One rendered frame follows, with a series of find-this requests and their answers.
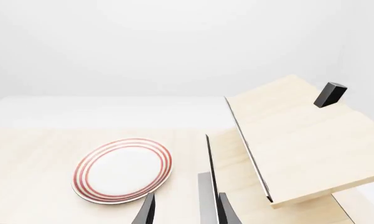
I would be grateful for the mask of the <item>white plate with red rings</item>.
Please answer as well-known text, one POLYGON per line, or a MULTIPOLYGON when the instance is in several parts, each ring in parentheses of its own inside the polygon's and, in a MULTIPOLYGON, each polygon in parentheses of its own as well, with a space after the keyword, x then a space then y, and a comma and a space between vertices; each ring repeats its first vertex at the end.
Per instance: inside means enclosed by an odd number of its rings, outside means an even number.
POLYGON ((116 205, 157 190, 170 176, 171 150, 146 138, 126 138, 89 152, 73 171, 71 185, 82 199, 116 205))

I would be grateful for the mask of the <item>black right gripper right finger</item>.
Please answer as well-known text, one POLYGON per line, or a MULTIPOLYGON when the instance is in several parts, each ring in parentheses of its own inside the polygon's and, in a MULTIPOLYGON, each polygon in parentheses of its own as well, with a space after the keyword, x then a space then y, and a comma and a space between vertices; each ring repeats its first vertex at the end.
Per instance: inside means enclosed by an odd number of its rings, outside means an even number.
POLYGON ((218 207, 220 224, 241 224, 240 219, 236 215, 231 203, 224 192, 219 193, 220 206, 218 207))

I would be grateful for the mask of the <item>pale wooden drawer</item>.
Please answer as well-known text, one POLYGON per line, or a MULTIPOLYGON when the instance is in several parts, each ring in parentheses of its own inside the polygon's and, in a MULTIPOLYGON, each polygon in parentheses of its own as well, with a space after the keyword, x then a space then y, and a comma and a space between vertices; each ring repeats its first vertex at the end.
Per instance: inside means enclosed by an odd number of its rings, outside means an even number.
POLYGON ((287 207, 374 182, 374 121, 286 76, 227 98, 272 199, 287 207))

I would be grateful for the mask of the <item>pale wooden cabinet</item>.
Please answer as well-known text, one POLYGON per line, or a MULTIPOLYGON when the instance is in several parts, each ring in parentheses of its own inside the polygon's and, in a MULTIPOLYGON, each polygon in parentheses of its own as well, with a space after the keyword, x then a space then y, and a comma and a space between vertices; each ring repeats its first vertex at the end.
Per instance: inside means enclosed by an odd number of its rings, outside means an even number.
POLYGON ((374 224, 374 204, 361 191, 369 183, 273 208, 227 98, 225 103, 234 125, 209 140, 218 189, 226 193, 242 224, 374 224))

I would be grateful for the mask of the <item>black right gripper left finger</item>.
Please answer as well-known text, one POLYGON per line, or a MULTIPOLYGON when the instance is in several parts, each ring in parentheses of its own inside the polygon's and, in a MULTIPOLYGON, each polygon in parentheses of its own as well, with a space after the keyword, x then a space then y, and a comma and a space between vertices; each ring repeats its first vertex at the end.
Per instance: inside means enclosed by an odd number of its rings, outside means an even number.
POLYGON ((150 192, 146 195, 144 203, 140 208, 140 211, 136 215, 136 218, 131 224, 153 224, 154 215, 156 210, 155 194, 150 192))

